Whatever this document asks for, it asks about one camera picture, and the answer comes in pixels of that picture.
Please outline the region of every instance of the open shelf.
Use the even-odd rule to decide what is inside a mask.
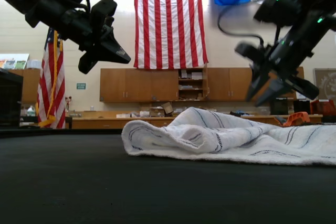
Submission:
[[[180,91],[194,91],[194,90],[203,90],[203,89],[179,89]]]
[[[203,81],[203,79],[197,79],[197,80],[194,80],[194,79],[179,79],[179,81]]]

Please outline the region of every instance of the white towel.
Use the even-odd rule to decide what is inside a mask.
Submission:
[[[189,108],[169,126],[131,121],[122,139],[129,155],[262,164],[336,164],[336,126],[281,128]]]

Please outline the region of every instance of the black mat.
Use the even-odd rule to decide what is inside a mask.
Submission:
[[[0,140],[0,223],[334,223],[336,170],[130,157],[119,135]]]

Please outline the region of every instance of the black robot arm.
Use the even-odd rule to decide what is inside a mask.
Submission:
[[[312,57],[313,48],[329,29],[335,30],[336,0],[264,0],[254,16],[259,22],[274,23],[278,30],[291,26],[284,38],[274,45],[255,48],[241,42],[235,51],[253,61],[252,81],[247,93],[249,101],[269,80],[273,72],[278,79],[258,98],[257,106],[296,90],[309,99],[319,95],[311,82],[297,77],[297,68],[306,57]]]
[[[55,29],[62,39],[70,39],[86,51],[78,68],[88,73],[98,61],[129,63],[131,58],[116,41],[112,23],[117,4],[101,0],[92,9],[82,0],[5,0],[35,27],[39,22]]]

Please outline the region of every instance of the framed picture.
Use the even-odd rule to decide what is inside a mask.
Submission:
[[[328,99],[336,102],[336,69],[314,69],[315,85],[319,88],[318,99]]]

